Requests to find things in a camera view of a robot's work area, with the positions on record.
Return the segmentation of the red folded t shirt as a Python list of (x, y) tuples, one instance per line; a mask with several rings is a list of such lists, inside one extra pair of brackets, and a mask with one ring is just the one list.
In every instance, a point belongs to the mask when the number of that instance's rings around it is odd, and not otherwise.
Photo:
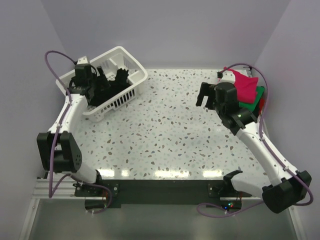
[(262, 97), (260, 100), (259, 100), (259, 104), (258, 104), (258, 112), (259, 114), (261, 114), (261, 112), (263, 111), (263, 108), (265, 106), (265, 99)]

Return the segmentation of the green folded t shirt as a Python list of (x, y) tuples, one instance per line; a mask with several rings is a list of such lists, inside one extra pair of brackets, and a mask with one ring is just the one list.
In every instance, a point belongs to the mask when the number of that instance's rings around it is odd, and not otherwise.
[(254, 99), (253, 103), (239, 102), (239, 106), (241, 108), (246, 108), (249, 111), (259, 115), (259, 101), (261, 98), (265, 99), (265, 97), (264, 97), (265, 91), (266, 91), (265, 87), (257, 86), (256, 87), (256, 95), (255, 95), (255, 99)]

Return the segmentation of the pink folded t shirt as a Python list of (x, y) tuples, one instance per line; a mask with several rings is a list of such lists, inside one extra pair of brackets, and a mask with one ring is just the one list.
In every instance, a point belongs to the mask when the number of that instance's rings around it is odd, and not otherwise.
[(248, 77), (237, 70), (223, 68), (227, 72), (231, 72), (235, 77), (234, 86), (237, 91), (237, 99), (239, 102), (253, 103), (256, 98), (256, 88), (258, 85), (258, 77)]

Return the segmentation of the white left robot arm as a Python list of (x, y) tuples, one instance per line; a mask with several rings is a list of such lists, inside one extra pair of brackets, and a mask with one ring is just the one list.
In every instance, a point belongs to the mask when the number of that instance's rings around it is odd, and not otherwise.
[(92, 196), (99, 196), (104, 190), (101, 174), (82, 162), (82, 152), (73, 136), (97, 88), (97, 73), (92, 68), (89, 62), (78, 60), (74, 62), (75, 75), (69, 85), (57, 78), (65, 91), (64, 105), (55, 123), (36, 138), (42, 166), (49, 172), (49, 197), (58, 188), (53, 184), (54, 173), (85, 183)]

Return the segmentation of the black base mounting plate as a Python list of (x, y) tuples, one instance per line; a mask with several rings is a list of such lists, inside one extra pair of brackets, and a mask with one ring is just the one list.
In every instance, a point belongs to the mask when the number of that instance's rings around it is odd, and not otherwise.
[(242, 208), (237, 191), (223, 180), (124, 180), (103, 179), (102, 187), (75, 183), (74, 195), (84, 197), (86, 210), (122, 205), (215, 204), (235, 212)]

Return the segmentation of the black t shirt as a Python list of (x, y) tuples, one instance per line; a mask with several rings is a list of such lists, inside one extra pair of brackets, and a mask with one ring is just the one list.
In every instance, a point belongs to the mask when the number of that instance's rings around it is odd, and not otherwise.
[(99, 76), (96, 77), (93, 98), (88, 102), (89, 106), (98, 107), (131, 86), (128, 83), (129, 71), (126, 69), (118, 69), (114, 80), (107, 79), (101, 66), (97, 68), (97, 71)]

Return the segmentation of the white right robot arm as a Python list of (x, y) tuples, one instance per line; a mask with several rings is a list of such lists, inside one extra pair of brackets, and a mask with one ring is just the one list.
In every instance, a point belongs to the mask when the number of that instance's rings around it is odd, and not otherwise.
[(205, 107), (216, 111), (222, 125), (245, 144), (262, 166), (270, 182), (258, 186), (253, 179), (241, 177), (241, 170), (234, 170), (223, 177), (223, 193), (233, 197), (238, 192), (244, 192), (262, 198), (269, 210), (276, 214), (291, 206), (302, 205), (301, 201), (306, 196), (309, 196), (306, 205), (313, 202), (311, 175), (292, 165), (266, 136), (262, 129), (262, 120), (247, 108), (239, 106), (237, 89), (232, 83), (203, 82), (196, 106), (202, 105), (204, 97), (207, 97)]

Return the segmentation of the white plastic laundry basket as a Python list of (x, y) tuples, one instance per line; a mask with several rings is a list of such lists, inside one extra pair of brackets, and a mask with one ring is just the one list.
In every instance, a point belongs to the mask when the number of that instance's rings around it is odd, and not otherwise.
[(122, 46), (116, 46), (92, 60), (88, 60), (86, 56), (83, 56), (78, 58), (77, 61), (81, 64), (88, 62), (93, 64), (94, 67), (102, 67), (107, 79), (111, 81), (115, 80), (118, 69), (128, 70), (127, 82), (130, 87), (97, 107), (89, 106), (88, 103), (85, 103), (82, 98), (77, 96), (71, 101), (71, 106), (63, 116), (63, 120), (69, 125), (72, 121), (78, 121), (80, 116), (85, 116), (94, 123), (100, 122), (109, 111), (116, 111), (144, 91), (144, 81), (147, 79), (148, 73), (139, 61)]

